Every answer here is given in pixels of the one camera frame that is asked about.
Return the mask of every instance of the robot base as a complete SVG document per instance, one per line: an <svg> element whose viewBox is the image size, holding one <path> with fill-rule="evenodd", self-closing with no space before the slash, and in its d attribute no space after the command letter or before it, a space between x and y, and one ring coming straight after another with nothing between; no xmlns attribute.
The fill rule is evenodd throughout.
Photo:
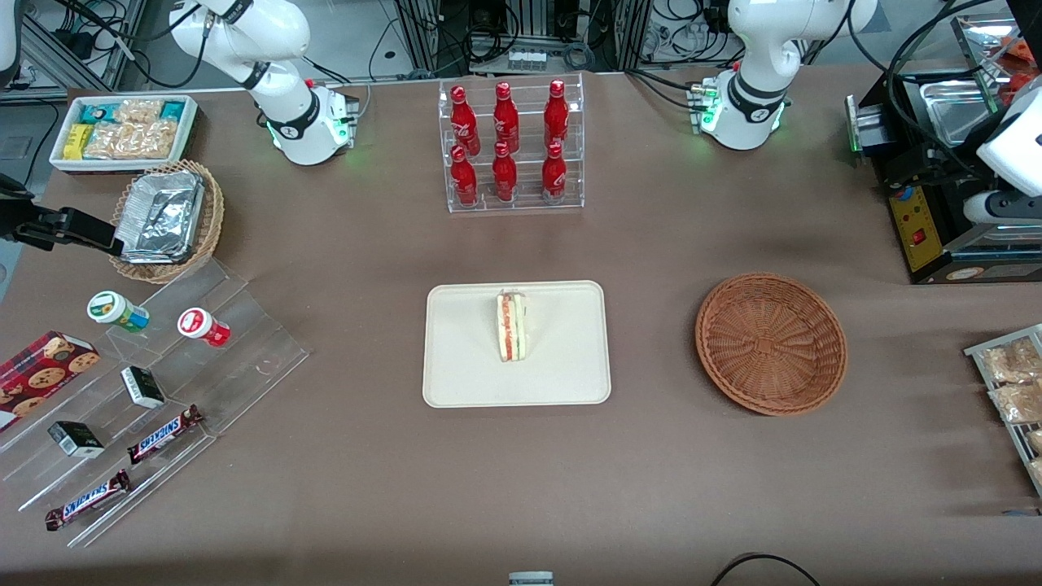
<svg viewBox="0 0 1042 586"><path fill-rule="evenodd" d="M312 92L319 99L319 115L300 138L280 137L268 125L275 147L297 165L318 165L342 149L352 148L358 126L357 102L348 104L343 94L327 88L315 87Z"/></svg>
<svg viewBox="0 0 1042 586"><path fill-rule="evenodd" d="M704 112L691 113L691 127L696 135L709 135L727 148L751 150L764 144L767 137L777 129L785 104L778 106L772 119L749 122L727 97L727 84L734 76L734 71L724 71L716 77L703 79L697 93L688 91L688 104L705 108Z"/></svg>

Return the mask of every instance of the snickers bar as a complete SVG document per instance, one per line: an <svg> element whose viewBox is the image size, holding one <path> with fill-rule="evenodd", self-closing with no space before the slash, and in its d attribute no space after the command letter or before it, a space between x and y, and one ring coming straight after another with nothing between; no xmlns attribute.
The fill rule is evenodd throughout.
<svg viewBox="0 0 1042 586"><path fill-rule="evenodd" d="M91 492L88 492L65 507L59 507L49 511L47 513L47 519L45 520L47 523L47 531L57 531L71 523L72 520L76 518L76 515L86 511L88 509L97 507L109 496L120 492L130 492L130 490L132 490L132 487L130 486L130 477L127 475L126 470L120 470L116 472L116 475L113 477L111 480L102 484L98 488L95 488Z"/></svg>
<svg viewBox="0 0 1042 586"><path fill-rule="evenodd" d="M139 464L150 458L168 443L174 441L174 438L189 431L192 425L195 425L199 421L202 421L202 414L199 413L199 409L195 405L189 407L169 423L141 440L141 443L128 447L127 453L130 454L130 464Z"/></svg>

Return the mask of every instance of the aluminum foil container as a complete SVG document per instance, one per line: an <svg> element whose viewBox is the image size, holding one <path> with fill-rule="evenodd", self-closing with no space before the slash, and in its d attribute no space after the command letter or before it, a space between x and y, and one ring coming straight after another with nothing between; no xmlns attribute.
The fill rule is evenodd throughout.
<svg viewBox="0 0 1042 586"><path fill-rule="evenodd" d="M130 186L116 237L131 264L180 264L192 255L205 181L192 171L144 175Z"/></svg>

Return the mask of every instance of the yellow control panel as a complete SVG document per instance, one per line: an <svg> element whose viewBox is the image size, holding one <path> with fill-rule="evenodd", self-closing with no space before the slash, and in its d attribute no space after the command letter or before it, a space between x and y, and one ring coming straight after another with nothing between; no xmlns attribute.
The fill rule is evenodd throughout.
<svg viewBox="0 0 1042 586"><path fill-rule="evenodd" d="M911 197L903 201L890 198L890 213L894 216L897 234L900 235L901 248L909 267L917 271L941 255L944 247L934 225L934 217L926 205L926 198L921 188L912 188Z"/></svg>

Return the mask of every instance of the red cookie box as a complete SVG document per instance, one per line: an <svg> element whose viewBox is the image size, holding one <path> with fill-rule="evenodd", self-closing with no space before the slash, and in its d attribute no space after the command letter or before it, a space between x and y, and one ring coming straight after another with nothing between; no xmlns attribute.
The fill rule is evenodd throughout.
<svg viewBox="0 0 1042 586"><path fill-rule="evenodd" d="M91 344L59 332L48 332L0 364L0 432L31 413L100 359Z"/></svg>

